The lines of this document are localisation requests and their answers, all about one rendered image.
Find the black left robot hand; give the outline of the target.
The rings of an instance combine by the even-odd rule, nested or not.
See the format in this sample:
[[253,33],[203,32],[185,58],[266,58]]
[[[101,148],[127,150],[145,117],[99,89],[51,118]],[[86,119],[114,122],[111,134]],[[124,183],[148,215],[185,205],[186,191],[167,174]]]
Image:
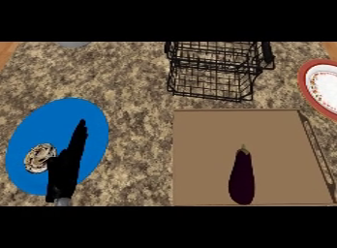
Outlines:
[[55,199],[71,198],[86,137],[85,120],[80,119],[71,132],[67,148],[57,157],[51,157],[46,160],[46,202],[54,203]]

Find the dark purple eggplant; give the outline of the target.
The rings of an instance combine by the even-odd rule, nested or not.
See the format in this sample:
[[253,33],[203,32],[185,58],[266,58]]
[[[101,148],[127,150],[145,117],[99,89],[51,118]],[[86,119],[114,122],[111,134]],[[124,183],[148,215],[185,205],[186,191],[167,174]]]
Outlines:
[[245,146],[235,152],[233,166],[228,178],[228,194],[238,204],[250,204],[254,197],[254,175],[251,154]]

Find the brown tray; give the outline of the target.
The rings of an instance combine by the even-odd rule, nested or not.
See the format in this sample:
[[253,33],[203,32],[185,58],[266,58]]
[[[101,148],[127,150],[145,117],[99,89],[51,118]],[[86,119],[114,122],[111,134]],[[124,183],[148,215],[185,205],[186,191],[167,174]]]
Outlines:
[[233,205],[226,183],[239,148],[250,151],[253,205],[328,205],[325,181],[294,109],[177,110],[172,124],[172,202]]

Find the brown speckled mushroom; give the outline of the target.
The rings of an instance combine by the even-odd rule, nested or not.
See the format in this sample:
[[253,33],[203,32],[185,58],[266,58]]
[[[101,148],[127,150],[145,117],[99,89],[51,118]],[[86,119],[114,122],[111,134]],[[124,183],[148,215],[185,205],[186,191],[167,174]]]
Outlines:
[[46,160],[57,156],[57,148],[51,143],[36,144],[23,157],[23,167],[30,173],[46,171]]

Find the blue oval placemat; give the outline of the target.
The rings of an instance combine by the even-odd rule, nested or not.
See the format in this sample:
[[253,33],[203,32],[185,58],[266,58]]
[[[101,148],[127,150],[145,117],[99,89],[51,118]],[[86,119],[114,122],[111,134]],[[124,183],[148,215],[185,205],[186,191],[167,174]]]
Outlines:
[[101,108],[80,98],[52,100],[24,116],[12,131],[5,148],[5,172],[12,184],[30,195],[45,195],[48,172],[26,171],[26,153],[42,143],[49,143],[61,151],[68,146],[80,119],[85,120],[88,134],[76,180],[80,183],[93,172],[108,146],[108,119]]

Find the grey round object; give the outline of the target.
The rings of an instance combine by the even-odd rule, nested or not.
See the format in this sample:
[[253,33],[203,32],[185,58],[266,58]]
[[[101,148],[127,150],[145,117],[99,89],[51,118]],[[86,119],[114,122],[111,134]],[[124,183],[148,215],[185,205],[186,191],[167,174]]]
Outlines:
[[57,42],[60,47],[83,47],[89,44],[91,42]]

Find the red rimmed white plate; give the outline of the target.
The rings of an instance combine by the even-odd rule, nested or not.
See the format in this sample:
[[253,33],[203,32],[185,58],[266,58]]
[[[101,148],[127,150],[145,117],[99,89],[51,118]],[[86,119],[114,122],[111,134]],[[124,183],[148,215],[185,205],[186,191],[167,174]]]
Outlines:
[[313,109],[337,122],[337,62],[309,60],[297,72],[297,86]]

